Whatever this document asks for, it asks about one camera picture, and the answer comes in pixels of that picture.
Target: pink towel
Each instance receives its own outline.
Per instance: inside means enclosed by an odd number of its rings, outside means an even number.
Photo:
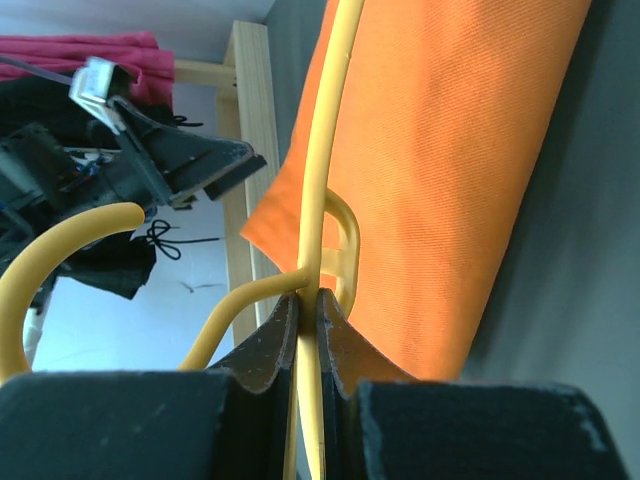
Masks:
[[[173,52],[160,50],[151,32],[122,35],[64,35],[53,37],[0,36],[0,54],[54,72],[75,70],[87,57],[116,62],[135,78],[133,100],[146,105],[172,106]],[[0,81],[29,75],[0,65]]]

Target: orange cloth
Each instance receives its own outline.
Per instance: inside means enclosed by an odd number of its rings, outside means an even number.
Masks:
[[[243,235],[295,268],[329,0],[291,149]],[[542,144],[588,0],[368,0],[329,188],[362,234],[351,323],[409,373],[461,371]],[[337,246],[325,222],[324,244]]]

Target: yellow tube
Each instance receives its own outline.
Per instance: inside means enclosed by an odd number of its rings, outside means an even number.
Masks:
[[[29,372],[22,330],[29,305],[40,285],[67,257],[114,233],[135,230],[144,212],[134,203],[118,203],[80,213],[36,238],[0,278],[0,385]]]
[[[298,292],[302,308],[296,349],[296,381],[305,450],[311,475],[317,480],[326,476],[315,321],[322,257],[322,227],[333,138],[363,5],[364,0],[341,0],[338,4],[311,121],[302,187],[298,267],[309,272],[309,284]]]
[[[285,292],[293,292],[308,282],[307,273],[304,270],[296,270],[255,280],[234,289],[211,312],[179,370],[206,368],[231,322],[247,305]]]

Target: white wall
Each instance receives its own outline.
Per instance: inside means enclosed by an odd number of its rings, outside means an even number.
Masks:
[[[233,20],[261,21],[273,0],[3,0],[0,34],[113,34],[151,30],[176,57],[221,61]],[[215,133],[214,90],[176,85],[174,110]],[[224,236],[222,208],[200,195],[193,211],[163,209],[157,218],[179,226],[167,238]],[[173,369],[210,310],[227,293],[224,241],[189,245],[174,262],[162,254],[133,301],[71,279],[56,285],[36,370]],[[184,284],[196,288],[191,292]],[[215,358],[232,348],[230,331]]]

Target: gray wall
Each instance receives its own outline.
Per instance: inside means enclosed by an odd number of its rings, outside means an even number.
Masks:
[[[639,18],[593,2],[467,374],[582,388],[640,478]]]

